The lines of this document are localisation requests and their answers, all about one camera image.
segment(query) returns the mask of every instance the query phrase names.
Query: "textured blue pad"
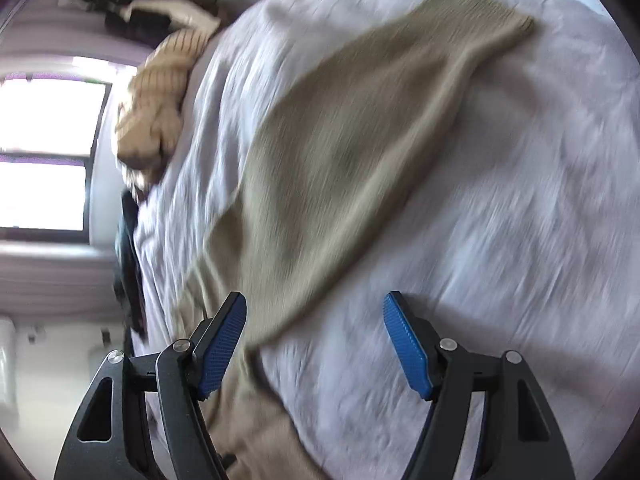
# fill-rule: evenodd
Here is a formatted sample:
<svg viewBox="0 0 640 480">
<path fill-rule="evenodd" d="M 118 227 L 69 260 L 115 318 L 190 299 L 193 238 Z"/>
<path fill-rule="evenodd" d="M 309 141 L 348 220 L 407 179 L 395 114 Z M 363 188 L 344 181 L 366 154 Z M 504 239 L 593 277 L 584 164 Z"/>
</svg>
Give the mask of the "textured blue pad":
<svg viewBox="0 0 640 480">
<path fill-rule="evenodd" d="M 202 378 L 198 384 L 198 394 L 201 400 L 207 399 L 222 384 L 222 377 L 225 375 L 229 361 L 231 361 L 245 321 L 246 301 L 240 295 L 204 354 Z"/>
<path fill-rule="evenodd" d="M 427 354 L 415 336 L 400 306 L 391 294 L 385 296 L 383 307 L 386 331 L 396 348 L 402 370 L 409 381 L 409 386 L 420 394 L 424 400 L 430 398 L 433 385 L 427 371 Z"/>
</svg>

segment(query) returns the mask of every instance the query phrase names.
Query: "window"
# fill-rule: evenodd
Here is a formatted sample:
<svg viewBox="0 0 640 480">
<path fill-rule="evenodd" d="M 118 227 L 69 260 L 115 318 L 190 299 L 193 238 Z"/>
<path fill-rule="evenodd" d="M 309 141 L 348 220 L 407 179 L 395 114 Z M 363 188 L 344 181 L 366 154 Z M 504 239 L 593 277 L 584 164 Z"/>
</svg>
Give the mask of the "window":
<svg viewBox="0 0 640 480">
<path fill-rule="evenodd" d="M 0 238 L 89 242 L 95 146 L 110 91 L 47 73 L 0 80 Z"/>
</svg>

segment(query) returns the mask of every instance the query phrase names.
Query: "silver screw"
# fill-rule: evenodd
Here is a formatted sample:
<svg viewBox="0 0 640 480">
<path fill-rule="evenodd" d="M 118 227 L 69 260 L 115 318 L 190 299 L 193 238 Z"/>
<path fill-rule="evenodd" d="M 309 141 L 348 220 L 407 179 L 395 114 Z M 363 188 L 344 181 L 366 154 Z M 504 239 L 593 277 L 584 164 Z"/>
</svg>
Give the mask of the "silver screw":
<svg viewBox="0 0 640 480">
<path fill-rule="evenodd" d="M 453 339 L 449 339 L 448 337 L 440 340 L 440 348 L 446 350 L 447 352 L 453 352 L 456 348 L 458 348 L 458 343 L 453 341 Z"/>
<path fill-rule="evenodd" d="M 522 362 L 522 356 L 518 354 L 515 350 L 509 350 L 507 352 L 507 361 L 511 364 L 519 364 Z"/>
<path fill-rule="evenodd" d="M 124 359 L 124 353 L 120 350 L 114 350 L 109 355 L 107 355 L 107 361 L 112 365 L 118 364 L 120 361 Z"/>
<path fill-rule="evenodd" d="M 188 339 L 178 339 L 178 341 L 174 343 L 174 350 L 176 352 L 186 352 L 190 346 L 191 341 Z"/>
</svg>

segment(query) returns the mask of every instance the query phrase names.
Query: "bed sheet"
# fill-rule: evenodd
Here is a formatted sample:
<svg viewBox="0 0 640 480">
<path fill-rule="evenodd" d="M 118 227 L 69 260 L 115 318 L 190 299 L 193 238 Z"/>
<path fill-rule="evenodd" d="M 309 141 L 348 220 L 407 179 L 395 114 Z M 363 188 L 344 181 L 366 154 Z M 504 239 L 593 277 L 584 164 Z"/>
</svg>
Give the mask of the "bed sheet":
<svg viewBox="0 0 640 480">
<path fill-rule="evenodd" d="M 138 352 L 171 341 L 170 309 L 273 103 L 421 1 L 264 0 L 214 40 L 174 159 L 140 208 L 149 341 Z M 501 1 L 535 16 L 535 35 L 479 69 L 430 176 L 322 307 L 260 350 L 332 478 L 400 478 L 428 410 L 383 326 L 390 290 L 471 351 L 525 355 L 578 480 L 604 465 L 640 405 L 638 64 L 615 24 L 574 0 Z M 457 478 L 473 462 L 475 401 Z"/>
</svg>

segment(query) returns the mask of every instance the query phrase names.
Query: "blue rubber fingertip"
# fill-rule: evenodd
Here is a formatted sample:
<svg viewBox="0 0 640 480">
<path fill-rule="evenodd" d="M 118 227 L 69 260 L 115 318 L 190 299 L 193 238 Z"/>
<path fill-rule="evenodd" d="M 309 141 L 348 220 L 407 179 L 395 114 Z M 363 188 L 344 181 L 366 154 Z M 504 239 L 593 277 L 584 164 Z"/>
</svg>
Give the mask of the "blue rubber fingertip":
<svg viewBox="0 0 640 480">
<path fill-rule="evenodd" d="M 244 297 L 239 296 L 204 354 L 202 378 L 198 384 L 201 400 L 207 399 L 222 385 L 222 377 L 231 361 L 245 321 L 246 301 Z"/>
<path fill-rule="evenodd" d="M 391 294 L 385 297 L 383 317 L 386 331 L 394 344 L 409 386 L 418 392 L 421 398 L 428 400 L 433 391 L 433 385 L 427 372 L 427 354 Z"/>
</svg>

